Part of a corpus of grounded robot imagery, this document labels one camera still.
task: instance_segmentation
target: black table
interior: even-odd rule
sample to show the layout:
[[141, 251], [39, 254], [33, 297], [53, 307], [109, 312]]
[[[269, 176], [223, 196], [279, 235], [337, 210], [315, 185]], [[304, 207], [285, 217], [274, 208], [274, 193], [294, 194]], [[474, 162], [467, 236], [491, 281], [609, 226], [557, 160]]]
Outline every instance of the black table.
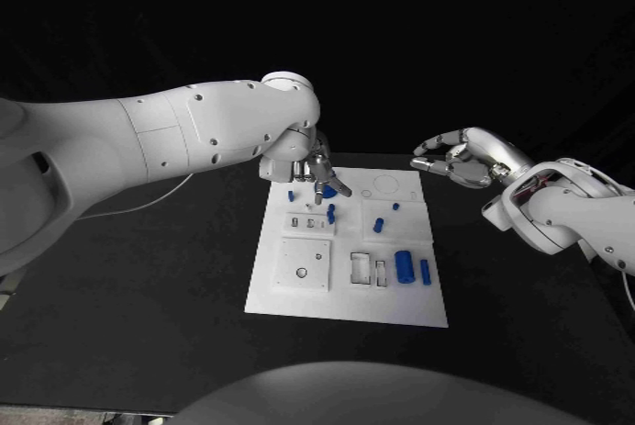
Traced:
[[[408, 156], [334, 165], [409, 169]], [[133, 207], [176, 185], [122, 193]], [[497, 188], [422, 175], [449, 329], [243, 313], [269, 183], [256, 161], [137, 213], [73, 224], [0, 312], [0, 403], [173, 413], [268, 369], [356, 360], [505, 387], [635, 422], [635, 347], [575, 247], [534, 251], [481, 217]]]

